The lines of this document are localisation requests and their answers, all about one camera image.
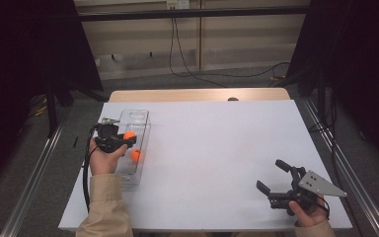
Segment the power outlet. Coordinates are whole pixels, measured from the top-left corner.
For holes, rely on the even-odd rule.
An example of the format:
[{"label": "power outlet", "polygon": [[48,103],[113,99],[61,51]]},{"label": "power outlet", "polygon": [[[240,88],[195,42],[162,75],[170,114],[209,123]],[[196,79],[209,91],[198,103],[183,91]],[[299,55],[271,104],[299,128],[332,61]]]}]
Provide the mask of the power outlet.
[{"label": "power outlet", "polygon": [[190,0],[178,0],[178,9],[189,9]]},{"label": "power outlet", "polygon": [[178,0],[168,0],[166,1],[166,10],[176,10],[178,8]]}]

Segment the black cable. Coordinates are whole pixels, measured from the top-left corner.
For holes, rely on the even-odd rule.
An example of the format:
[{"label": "black cable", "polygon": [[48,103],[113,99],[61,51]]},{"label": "black cable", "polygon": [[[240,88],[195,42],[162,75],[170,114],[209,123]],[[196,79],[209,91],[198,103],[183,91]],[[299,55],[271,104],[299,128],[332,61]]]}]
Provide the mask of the black cable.
[{"label": "black cable", "polygon": [[270,83],[267,85],[267,87],[271,87],[273,85],[273,83],[275,82],[275,71],[273,69],[274,69],[274,67],[271,68],[271,70],[272,70],[272,79],[271,79]]},{"label": "black cable", "polygon": [[[334,126],[334,122],[337,120],[338,115],[337,115],[337,110],[336,110],[336,101],[332,99],[333,96],[334,96],[334,92],[332,92],[332,96],[331,96],[331,105],[325,113],[325,120],[324,121],[319,120],[318,122],[316,122],[315,124],[307,128],[309,132],[321,132],[321,131],[329,130],[331,127]],[[331,115],[332,124],[326,123],[326,119],[328,118],[329,115]],[[320,125],[321,128],[312,129],[314,127],[317,127],[318,125]]]},{"label": "black cable", "polygon": [[324,201],[328,208],[326,208],[323,205],[320,205],[318,203],[315,203],[315,205],[318,206],[319,208],[323,209],[326,212],[326,218],[328,218],[328,220],[329,220],[329,216],[331,215],[331,207],[329,206],[328,202],[324,198],[322,198],[320,196],[318,196],[318,198],[320,198],[322,201]]},{"label": "black cable", "polygon": [[[216,83],[216,82],[212,82],[212,81],[209,81],[209,80],[205,80],[205,79],[202,79],[202,78],[199,78],[197,76],[223,76],[223,77],[235,77],[235,78],[249,78],[249,77],[256,77],[256,76],[261,76],[261,75],[264,75],[270,71],[273,72],[273,70],[280,66],[280,65],[284,65],[284,64],[289,64],[289,62],[279,62],[275,65],[273,65],[272,68],[270,69],[267,69],[266,71],[263,71],[263,72],[260,72],[260,73],[256,73],[256,74],[252,74],[252,75],[231,75],[231,74],[221,74],[221,73],[193,73],[191,72],[188,67],[187,67],[187,64],[186,64],[186,61],[184,59],[184,55],[183,55],[183,51],[182,51],[182,47],[181,47],[181,40],[180,40],[180,36],[179,36],[179,33],[178,33],[178,24],[177,24],[177,19],[172,19],[172,24],[173,24],[173,27],[172,27],[172,39],[171,39],[171,50],[170,50],[170,53],[169,53],[169,67],[171,69],[171,72],[176,75],[176,76],[179,76],[179,77],[194,77],[195,79],[198,79],[198,80],[201,80],[201,81],[205,81],[205,82],[209,82],[209,83],[213,83],[215,85],[218,85],[218,86],[221,86],[221,87],[225,87],[224,85],[221,85],[219,83]],[[174,72],[173,68],[172,68],[172,50],[173,50],[173,47],[174,47],[174,36],[175,36],[175,31],[177,31],[177,41],[178,41],[178,45],[179,45],[179,48],[180,48],[180,54],[181,54],[181,58],[183,60],[183,63],[184,63],[184,66],[186,68],[186,71],[189,73],[189,75],[179,75],[177,74],[176,72]]]},{"label": "black cable", "polygon": [[83,191],[84,191],[84,198],[85,198],[85,203],[86,203],[86,207],[88,209],[88,212],[89,212],[89,204],[90,204],[89,191],[88,191],[88,170],[89,170],[91,155],[98,148],[98,146],[97,146],[91,152],[89,152],[89,145],[91,143],[92,137],[94,136],[94,132],[97,128],[98,128],[98,125],[93,125],[91,127],[91,130],[89,131],[86,150],[85,150],[84,165],[82,167],[83,168],[82,187],[83,187]]},{"label": "black cable", "polygon": [[[45,102],[45,96],[35,96],[34,98],[31,99],[30,101],[30,108],[36,106],[37,104],[39,104],[40,102],[44,103]],[[36,110],[35,112],[27,115],[27,118],[31,118],[33,116],[39,116],[41,115],[47,108],[47,105],[44,105],[44,106],[41,106],[38,110]]]},{"label": "black cable", "polygon": [[[332,159],[332,166],[334,168],[335,176],[337,178],[338,186],[340,187],[341,190],[343,190],[343,184],[341,182],[340,174],[338,172],[337,160],[336,160],[336,144],[337,144],[337,141],[335,139],[335,137],[336,137],[335,124],[336,124],[337,118],[338,118],[337,99],[336,99],[335,93],[332,92],[332,95],[331,95],[331,122],[332,122],[331,159]],[[358,221],[356,221],[355,213],[352,209],[352,206],[350,205],[348,198],[345,198],[344,200],[345,200],[346,205],[349,208],[349,211],[352,215],[352,218],[356,224],[356,229],[358,230],[359,236],[363,236],[361,228],[358,224]]]},{"label": "black cable", "polygon": [[[183,60],[183,63],[184,63],[184,67],[186,68],[187,72],[189,73],[189,75],[187,76],[183,76],[183,75],[179,75],[177,73],[174,72],[174,70],[172,69],[172,49],[173,49],[173,46],[174,46],[174,35],[175,35],[175,29],[177,31],[177,40],[178,40],[178,46],[180,48],[180,53],[181,53],[181,59]],[[195,76],[194,74],[192,74],[192,72],[190,72],[190,70],[188,69],[187,67],[187,63],[184,59],[184,55],[183,55],[183,50],[181,48],[181,41],[180,41],[180,37],[179,37],[179,34],[178,34],[178,26],[177,26],[177,19],[173,18],[172,19],[172,43],[171,43],[171,51],[169,53],[169,66],[170,66],[170,69],[171,69],[171,72],[176,75],[176,76],[179,76],[179,77],[188,77],[188,76],[191,76],[197,80],[200,80],[200,81],[204,81],[204,82],[208,82],[208,83],[211,83],[211,84],[214,84],[214,85],[217,85],[217,86],[220,86],[220,87],[223,87],[223,88],[227,88],[227,86],[224,86],[220,83],[217,83],[217,82],[213,82],[213,81],[209,81],[209,80],[205,80],[205,79],[202,79],[202,78],[199,78],[197,76]]]}]

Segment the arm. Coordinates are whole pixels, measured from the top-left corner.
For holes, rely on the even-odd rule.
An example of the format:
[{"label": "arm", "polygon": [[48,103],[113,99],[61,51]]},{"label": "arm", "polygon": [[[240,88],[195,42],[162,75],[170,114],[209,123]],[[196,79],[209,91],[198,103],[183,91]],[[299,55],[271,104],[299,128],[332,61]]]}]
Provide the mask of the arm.
[{"label": "arm", "polygon": [[[318,204],[325,205],[323,197],[318,198]],[[296,201],[291,201],[289,205],[298,217],[295,224],[297,237],[335,237],[334,230],[329,224],[327,214],[323,209],[312,206],[306,212]]]},{"label": "arm", "polygon": [[[90,150],[95,147],[95,141],[91,140]],[[121,197],[121,176],[114,174],[118,158],[126,149],[127,146],[123,145],[108,154],[97,148],[92,154],[90,211],[76,236],[133,236]]]}]

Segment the wall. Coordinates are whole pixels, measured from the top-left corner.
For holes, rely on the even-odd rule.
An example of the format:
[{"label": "wall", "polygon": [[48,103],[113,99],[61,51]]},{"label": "wall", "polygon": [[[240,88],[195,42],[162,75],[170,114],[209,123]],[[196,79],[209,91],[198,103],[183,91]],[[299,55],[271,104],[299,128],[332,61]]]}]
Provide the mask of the wall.
[{"label": "wall", "polygon": [[[156,0],[76,0],[75,3],[79,13],[166,9],[166,1]],[[309,0],[191,0],[189,3],[192,9],[214,9],[307,6]],[[177,27],[189,69],[209,70],[289,61],[303,20],[304,15],[177,19]],[[100,59],[103,79],[141,75],[142,70],[149,70],[147,74],[170,72],[172,20],[87,22],[83,27],[93,54]],[[111,58],[106,55],[111,54],[116,65],[106,61]],[[171,58],[174,71],[185,71],[176,39]]]}]

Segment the beige sleeve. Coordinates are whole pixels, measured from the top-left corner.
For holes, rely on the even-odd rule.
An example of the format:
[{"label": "beige sleeve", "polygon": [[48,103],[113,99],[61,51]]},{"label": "beige sleeve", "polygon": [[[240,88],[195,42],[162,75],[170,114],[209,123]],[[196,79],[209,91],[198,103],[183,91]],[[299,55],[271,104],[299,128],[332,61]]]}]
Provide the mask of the beige sleeve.
[{"label": "beige sleeve", "polygon": [[120,175],[91,177],[90,211],[76,236],[133,236],[121,196]]},{"label": "beige sleeve", "polygon": [[328,220],[312,227],[295,227],[295,234],[297,237],[335,237]]}]

